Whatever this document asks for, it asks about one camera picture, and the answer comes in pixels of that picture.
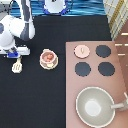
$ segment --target pink circle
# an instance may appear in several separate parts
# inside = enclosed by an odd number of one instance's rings
[[[85,45],[78,45],[75,49],[74,49],[74,53],[77,57],[79,58],[85,58],[87,56],[89,56],[90,50],[87,46]]]

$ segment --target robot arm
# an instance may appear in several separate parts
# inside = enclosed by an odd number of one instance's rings
[[[30,0],[16,2],[20,7],[21,19],[7,15],[0,21],[0,49],[6,52],[15,49],[14,36],[28,41],[35,35]]]
[[[9,30],[12,35],[28,41],[35,35],[30,0],[16,0],[16,2],[20,7],[21,19],[13,18]]]

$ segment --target blue object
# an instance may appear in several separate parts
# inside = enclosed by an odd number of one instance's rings
[[[14,53],[8,53],[7,56],[8,58],[17,58],[19,54],[17,52],[14,52]]]

